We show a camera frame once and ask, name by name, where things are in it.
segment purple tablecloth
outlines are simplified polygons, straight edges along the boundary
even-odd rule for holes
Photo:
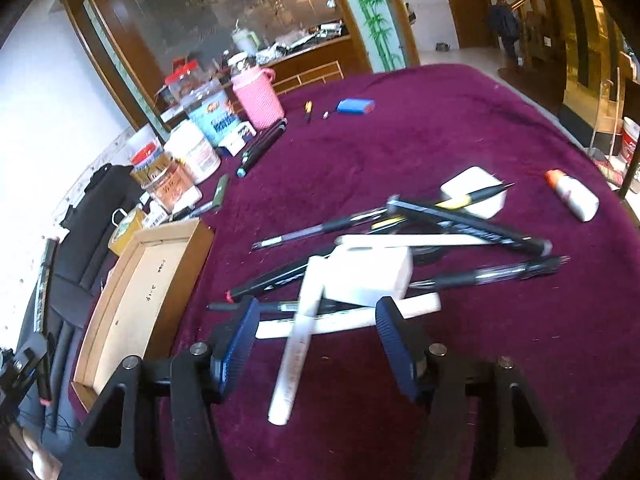
[[[366,116],[331,114],[347,97],[374,99]],[[314,103],[306,124],[303,104]],[[524,282],[448,290],[442,311],[424,316],[451,349],[516,359],[566,444],[578,479],[594,479],[640,413],[640,242],[593,164],[534,108],[457,65],[349,78],[282,99],[289,128],[225,204],[204,221],[212,252],[182,320],[175,350],[206,338],[224,319],[208,312],[232,286],[327,245],[335,235],[250,253],[252,242],[373,208],[394,193],[437,198],[442,183],[471,166],[515,182],[496,221],[549,238],[570,263]],[[216,176],[234,173],[228,160]],[[560,168],[599,198],[580,223],[546,184]],[[203,191],[212,195],[215,178]],[[461,248],[416,278],[522,260],[501,248]],[[297,297],[299,283],[267,299]],[[289,423],[267,412],[285,341],[259,340],[237,391],[214,410],[239,480],[401,479],[422,413],[400,395],[374,328],[314,336]]]

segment pink cup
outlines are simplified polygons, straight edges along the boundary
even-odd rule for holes
[[[284,117],[280,100],[271,86],[275,77],[271,68],[254,66],[231,78],[234,92],[256,130]]]

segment blue battery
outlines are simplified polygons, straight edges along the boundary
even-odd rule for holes
[[[368,114],[375,107],[376,102],[371,99],[343,99],[336,110],[346,114]]]

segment small tube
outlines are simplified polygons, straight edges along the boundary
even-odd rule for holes
[[[579,180],[564,171],[549,170],[546,172],[546,181],[582,222],[588,222],[596,215],[600,200]]]

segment wooden tray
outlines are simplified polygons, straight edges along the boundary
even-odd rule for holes
[[[168,357],[213,242],[198,219],[138,231],[113,268],[87,327],[71,387],[87,412],[129,355]]]

